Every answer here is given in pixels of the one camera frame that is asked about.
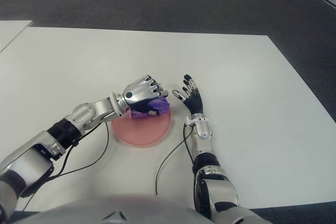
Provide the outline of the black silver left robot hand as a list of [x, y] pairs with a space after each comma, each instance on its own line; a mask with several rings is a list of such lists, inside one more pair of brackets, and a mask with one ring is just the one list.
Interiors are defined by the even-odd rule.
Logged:
[[129, 84], [122, 96], [130, 109], [147, 115], [160, 115], [159, 110], [151, 106], [150, 102], [167, 97], [168, 94], [150, 75], [145, 75]]

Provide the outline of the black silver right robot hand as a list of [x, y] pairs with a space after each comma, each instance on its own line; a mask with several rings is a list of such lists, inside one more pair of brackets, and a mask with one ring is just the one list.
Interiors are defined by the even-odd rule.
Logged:
[[178, 90], [173, 90], [173, 95], [186, 106], [191, 115], [203, 114], [203, 101], [195, 81], [189, 74], [185, 74], [183, 83], [184, 94]]

